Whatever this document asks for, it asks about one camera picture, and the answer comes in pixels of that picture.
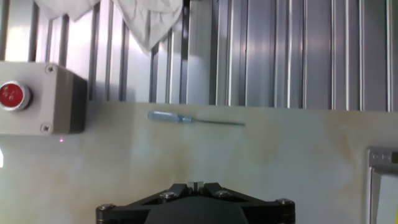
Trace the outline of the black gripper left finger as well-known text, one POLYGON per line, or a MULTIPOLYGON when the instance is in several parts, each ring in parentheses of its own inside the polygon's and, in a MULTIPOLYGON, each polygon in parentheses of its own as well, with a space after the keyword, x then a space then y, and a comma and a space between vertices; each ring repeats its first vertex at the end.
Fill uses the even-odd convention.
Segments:
POLYGON ((153 209, 192 196, 194 190, 194 182, 173 184, 166 190, 128 205, 102 204, 96 208, 96 224, 145 223, 153 209))

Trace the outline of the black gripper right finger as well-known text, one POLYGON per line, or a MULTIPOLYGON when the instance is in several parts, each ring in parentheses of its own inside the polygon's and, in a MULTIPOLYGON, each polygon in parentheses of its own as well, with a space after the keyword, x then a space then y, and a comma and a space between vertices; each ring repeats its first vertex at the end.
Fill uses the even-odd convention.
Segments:
POLYGON ((279 198, 263 201, 231 189, 219 183, 198 183, 198 196, 225 202, 230 215, 245 218, 247 223, 295 223, 295 203, 290 199, 279 198))

